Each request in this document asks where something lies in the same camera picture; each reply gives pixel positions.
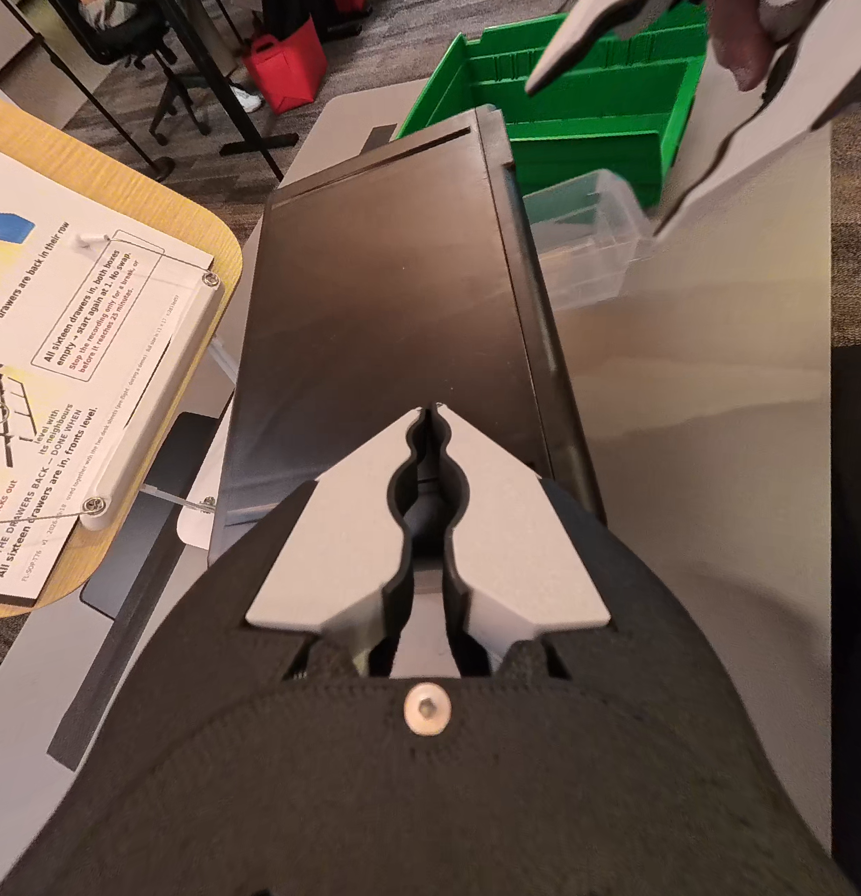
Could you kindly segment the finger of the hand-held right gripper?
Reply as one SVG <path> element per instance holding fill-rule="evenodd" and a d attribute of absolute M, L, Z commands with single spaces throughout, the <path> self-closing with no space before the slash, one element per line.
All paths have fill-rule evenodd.
<path fill-rule="evenodd" d="M 526 95 L 537 95 L 567 73 L 606 34 L 629 40 L 674 6 L 675 1 L 576 2 L 528 76 Z"/>
<path fill-rule="evenodd" d="M 820 2 L 785 44 L 758 110 L 719 144 L 702 177 L 665 213 L 669 237 L 861 99 L 861 1 Z"/>

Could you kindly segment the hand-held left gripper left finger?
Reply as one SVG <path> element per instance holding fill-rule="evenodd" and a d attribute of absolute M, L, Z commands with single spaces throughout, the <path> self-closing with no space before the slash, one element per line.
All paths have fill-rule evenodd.
<path fill-rule="evenodd" d="M 363 675 L 412 606 L 412 538 L 426 410 L 410 409 L 312 482 L 246 612 L 258 629 L 311 633 L 343 647 Z"/>

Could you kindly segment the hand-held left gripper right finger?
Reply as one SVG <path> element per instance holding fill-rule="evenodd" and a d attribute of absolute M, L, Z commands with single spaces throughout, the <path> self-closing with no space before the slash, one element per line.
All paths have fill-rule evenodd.
<path fill-rule="evenodd" d="M 439 471 L 457 502 L 446 570 L 458 629 L 503 660 L 516 643 L 611 621 L 542 479 L 447 405 L 434 408 Z"/>

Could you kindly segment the green plastic bin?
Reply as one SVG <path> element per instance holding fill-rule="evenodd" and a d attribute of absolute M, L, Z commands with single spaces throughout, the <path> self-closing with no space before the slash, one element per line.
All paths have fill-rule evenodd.
<path fill-rule="evenodd" d="M 505 120 L 523 196 L 598 169 L 658 205 L 706 60 L 703 6 L 680 2 L 630 39 L 608 33 L 545 90 L 526 79 L 566 19 L 553 14 L 459 34 L 399 128 L 405 137 L 478 106 Z"/>

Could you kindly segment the clear plastic drawer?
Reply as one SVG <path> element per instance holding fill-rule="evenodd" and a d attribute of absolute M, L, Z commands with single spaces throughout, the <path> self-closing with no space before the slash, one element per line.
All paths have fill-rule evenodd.
<path fill-rule="evenodd" d="M 630 266 L 649 254 L 653 221 L 611 171 L 546 187 L 524 205 L 555 313 L 615 299 Z"/>

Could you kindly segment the black drawer cabinet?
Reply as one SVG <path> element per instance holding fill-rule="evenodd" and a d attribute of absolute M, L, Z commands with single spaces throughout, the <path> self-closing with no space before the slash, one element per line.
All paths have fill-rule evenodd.
<path fill-rule="evenodd" d="M 271 196 L 211 562 L 302 482 L 434 402 L 606 521 L 531 231 L 491 105 Z"/>

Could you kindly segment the person's right hand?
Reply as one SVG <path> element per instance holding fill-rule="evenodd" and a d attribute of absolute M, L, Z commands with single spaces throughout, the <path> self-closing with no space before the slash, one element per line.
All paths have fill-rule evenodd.
<path fill-rule="evenodd" d="M 763 83 L 775 54 L 764 29 L 758 1 L 708 1 L 708 34 L 716 61 L 730 72 L 738 89 L 749 92 Z"/>

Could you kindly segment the white clamp bar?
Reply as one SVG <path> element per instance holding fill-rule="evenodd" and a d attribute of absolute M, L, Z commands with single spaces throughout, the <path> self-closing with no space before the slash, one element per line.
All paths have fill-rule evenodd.
<path fill-rule="evenodd" d="M 130 412 L 120 440 L 108 453 L 79 515 L 89 532 L 104 532 L 126 513 L 159 450 L 181 394 L 221 321 L 225 287 L 203 271 L 190 303 L 158 361 L 141 398 Z"/>

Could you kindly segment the person's black clothing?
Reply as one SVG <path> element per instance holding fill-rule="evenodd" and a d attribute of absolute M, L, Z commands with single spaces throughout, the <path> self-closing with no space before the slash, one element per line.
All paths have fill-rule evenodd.
<path fill-rule="evenodd" d="M 831 839 L 861 894 L 861 345 L 831 351 Z"/>

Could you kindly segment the white drawer instruction sheet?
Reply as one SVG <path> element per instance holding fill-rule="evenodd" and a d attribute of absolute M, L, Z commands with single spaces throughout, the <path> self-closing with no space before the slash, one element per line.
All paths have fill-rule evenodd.
<path fill-rule="evenodd" d="M 0 152 L 0 599 L 40 596 L 212 264 Z"/>

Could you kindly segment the black office chair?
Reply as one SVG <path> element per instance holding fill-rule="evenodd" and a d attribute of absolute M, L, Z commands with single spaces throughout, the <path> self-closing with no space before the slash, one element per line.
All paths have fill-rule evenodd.
<path fill-rule="evenodd" d="M 202 135 L 211 134 L 210 125 L 206 119 L 198 117 L 190 97 L 190 88 L 205 88 L 207 83 L 200 75 L 181 75 L 172 69 L 178 58 L 166 45 L 170 26 L 157 2 L 52 4 L 94 61 L 102 65 L 123 62 L 139 70 L 145 69 L 147 57 L 156 61 L 164 74 L 165 87 L 149 133 L 161 146 L 168 143 L 168 138 L 159 132 L 159 127 L 164 118 L 177 114 L 177 102 L 185 107 L 191 122 Z"/>

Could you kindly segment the yellow wooden board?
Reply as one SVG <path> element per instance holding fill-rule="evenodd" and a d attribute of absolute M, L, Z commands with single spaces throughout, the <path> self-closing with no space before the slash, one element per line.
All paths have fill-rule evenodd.
<path fill-rule="evenodd" d="M 106 525 L 90 531 L 78 522 L 33 603 L 23 606 L 18 599 L 0 599 L 0 618 L 7 618 L 65 598 L 84 585 L 103 562 L 223 319 L 240 281 L 243 255 L 233 231 L 212 211 L 2 99 L 0 152 L 80 196 L 211 255 L 212 272 L 223 287 L 221 297 L 205 302 L 203 319 L 195 324 L 192 341 L 181 350 L 180 359 L 173 361 L 169 372 L 155 374 L 156 411 L 145 409 L 147 398 L 142 398 L 133 415 L 128 428 L 134 436 L 131 459 L 120 476 L 120 488 L 111 490 Z"/>

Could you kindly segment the white bracket base plate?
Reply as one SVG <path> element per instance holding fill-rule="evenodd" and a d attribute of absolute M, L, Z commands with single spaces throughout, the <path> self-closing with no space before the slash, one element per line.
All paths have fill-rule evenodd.
<path fill-rule="evenodd" d="M 178 537 L 202 550 L 212 539 L 230 421 L 230 409 L 218 419 L 179 413 L 145 477 L 146 487 L 187 501 L 178 506 Z"/>

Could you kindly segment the black desk leg frame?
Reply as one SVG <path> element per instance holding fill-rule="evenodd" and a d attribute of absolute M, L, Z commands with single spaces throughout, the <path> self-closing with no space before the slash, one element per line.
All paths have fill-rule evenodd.
<path fill-rule="evenodd" d="M 214 63 L 208 48 L 190 24 L 190 20 L 182 8 L 174 1 L 159 1 L 158 4 L 209 89 L 240 134 L 240 140 L 226 143 L 220 147 L 220 156 L 229 158 L 235 155 L 258 153 L 268 164 L 268 168 L 273 172 L 277 181 L 281 183 L 283 181 L 282 170 L 270 151 L 295 146 L 299 140 L 298 134 L 281 133 L 264 138 L 233 95 L 230 84 Z"/>

